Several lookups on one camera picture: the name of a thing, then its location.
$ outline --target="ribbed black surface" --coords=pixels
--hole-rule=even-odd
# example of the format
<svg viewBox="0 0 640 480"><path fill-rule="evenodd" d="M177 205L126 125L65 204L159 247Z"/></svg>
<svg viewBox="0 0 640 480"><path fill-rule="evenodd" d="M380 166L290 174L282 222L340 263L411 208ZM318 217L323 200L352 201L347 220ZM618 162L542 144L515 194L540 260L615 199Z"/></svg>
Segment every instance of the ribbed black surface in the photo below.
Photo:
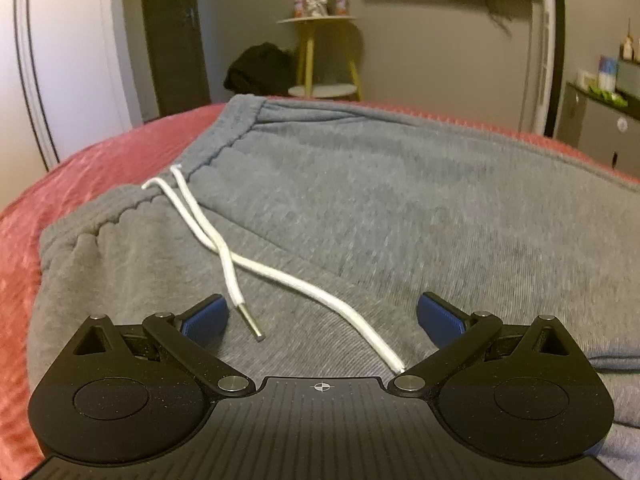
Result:
<svg viewBox="0 0 640 480"><path fill-rule="evenodd" d="M318 391L318 383L330 386ZM375 379L268 379L223 400L181 448L144 463L89 468L49 460L37 480L534 480L612 479L594 459L523 468L454 441L428 405L384 392Z"/></svg>

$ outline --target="crosshair symbol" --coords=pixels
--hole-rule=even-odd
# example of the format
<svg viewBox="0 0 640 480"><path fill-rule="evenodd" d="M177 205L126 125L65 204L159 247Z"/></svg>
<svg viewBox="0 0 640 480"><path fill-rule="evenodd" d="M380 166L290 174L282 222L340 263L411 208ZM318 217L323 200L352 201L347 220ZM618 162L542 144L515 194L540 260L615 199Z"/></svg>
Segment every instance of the crosshair symbol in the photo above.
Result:
<svg viewBox="0 0 640 480"><path fill-rule="evenodd" d="M312 388L317 390L317 391L319 391L319 392L325 392L329 388L335 388L335 386L329 386L327 383L318 383L318 384L315 384L314 386L312 386Z"/></svg>

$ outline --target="circular pad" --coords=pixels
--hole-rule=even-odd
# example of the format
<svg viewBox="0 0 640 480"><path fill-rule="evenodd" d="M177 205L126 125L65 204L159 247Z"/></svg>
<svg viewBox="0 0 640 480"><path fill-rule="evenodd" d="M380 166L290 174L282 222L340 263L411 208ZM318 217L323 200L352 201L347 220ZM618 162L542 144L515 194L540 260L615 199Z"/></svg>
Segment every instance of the circular pad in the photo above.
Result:
<svg viewBox="0 0 640 480"><path fill-rule="evenodd" d="M149 393L139 382L112 377L80 388L74 397L74 405L85 416L116 420L139 412L148 400Z"/></svg>
<svg viewBox="0 0 640 480"><path fill-rule="evenodd" d="M534 377L509 379L494 390L495 402L510 415L543 420L564 412L569 397L557 384Z"/></svg>

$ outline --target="cable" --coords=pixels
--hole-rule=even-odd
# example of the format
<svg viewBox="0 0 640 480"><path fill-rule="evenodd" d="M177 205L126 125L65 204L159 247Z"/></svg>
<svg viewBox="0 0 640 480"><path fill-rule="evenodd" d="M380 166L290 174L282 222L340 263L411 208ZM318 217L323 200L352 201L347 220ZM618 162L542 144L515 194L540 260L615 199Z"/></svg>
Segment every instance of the cable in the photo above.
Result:
<svg viewBox="0 0 640 480"><path fill-rule="evenodd" d="M496 25L498 25L498 27L502 29L502 31L507 35L507 37L511 39L511 37L513 36L513 33L511 32L511 29L505 25L504 20L507 20L509 23L511 23L513 20L509 16L506 16L504 14L504 11L502 10L502 1L500 0L499 10L496 10L495 7L493 7L489 3L489 0L484 0L484 4L486 5L486 10L489 14L489 19L492 22L494 22Z"/></svg>
<svg viewBox="0 0 640 480"><path fill-rule="evenodd" d="M193 232L195 237L198 239L198 241L211 251L222 254L222 252L219 250L219 245L217 245L213 240L213 237L220 236L220 233L216 231L213 225L210 224L209 220L207 220L207 218L202 213L197 200L192 195L184 177L182 176L182 173L179 171L179 167L172 166L171 172L176 177L178 188L183 194L185 201L190 206L191 211L198 220L191 216L187 208L184 206L184 204L182 204L177 193L162 178L152 178L149 181L145 182L142 185L142 188L146 189L151 186L151 184L158 185L162 189L162 192L164 192L164 194L176 208L176 210L178 211L184 222L188 225L189 229ZM228 251L228 246L224 242L222 236L220 236L220 239L222 239L223 246ZM354 329L357 330L357 332L376 351L376 353L387 364L387 366L393 373L404 373L406 366L398 357L398 355L396 355L396 353L389 347L389 345L386 344L386 342L378 335L378 333L373 330L369 323L367 323L367 321L348 304L346 304L342 300L339 300L335 296L332 296L327 291L322 290L315 285L311 285L310 283L304 282L303 280L299 280L298 278L293 277L290 274L286 274L281 270L273 269L272 267L254 262L253 260L249 260L248 258L240 256L239 254L235 254L231 251L228 252L228 255L234 264L242 267L243 269L248 270L256 274L257 276L267 278L272 282L280 283L281 285L291 288L292 290L296 290L304 294L308 298L311 298L318 303L324 304L325 307L333 310L336 314L339 314L344 320L346 320L351 326L353 326ZM226 275L225 283L227 288L229 289L229 295L232 297L232 301L234 301L234 297L232 296L229 287L230 281L227 280Z"/></svg>
<svg viewBox="0 0 640 480"><path fill-rule="evenodd" d="M242 291L240 290L240 285L238 285L238 277L236 276L236 270L234 269L234 263L231 259L231 251L229 250L228 245L225 242L225 239L222 235L210 224L207 220L206 216L200 209L198 205L198 201L192 195L189 190L189 186L187 185L187 181L182 176L182 172L180 171L180 166L172 166L171 173L175 177L175 181L178 183L178 188L180 188L180 192L182 193L183 198L185 199L189 209L191 209L191 213L195 216L196 222L201 229L205 232L209 240L215 245L218 250L218 255L220 256L220 261L222 262L222 272L225 277L225 285L226 290L229 292L229 296L231 298L232 303L238 309L240 316L244 319L244 322L249 327L249 330L253 332L255 339L260 342L264 339L264 333L260 329L258 322L255 320L254 316L252 316L249 308L246 306L246 302L244 300L244 296L242 295Z"/></svg>

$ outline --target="yellow wooden stool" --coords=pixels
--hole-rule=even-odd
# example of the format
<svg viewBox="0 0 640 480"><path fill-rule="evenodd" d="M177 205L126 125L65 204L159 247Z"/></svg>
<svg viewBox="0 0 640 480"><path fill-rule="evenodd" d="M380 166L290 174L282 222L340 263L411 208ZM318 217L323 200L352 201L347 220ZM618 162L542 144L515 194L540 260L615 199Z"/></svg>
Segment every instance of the yellow wooden stool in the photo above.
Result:
<svg viewBox="0 0 640 480"><path fill-rule="evenodd" d="M294 97L315 97L319 99L347 97L355 94L358 101L362 101L362 87L358 68L353 57L353 50L349 41L347 22L353 16L318 16L308 18L290 18L278 23L297 23L300 25L300 48L298 53L297 86L289 89ZM316 27L318 23L332 23L340 29L342 47L349 64L351 84L314 85L314 50L316 47Z"/></svg>

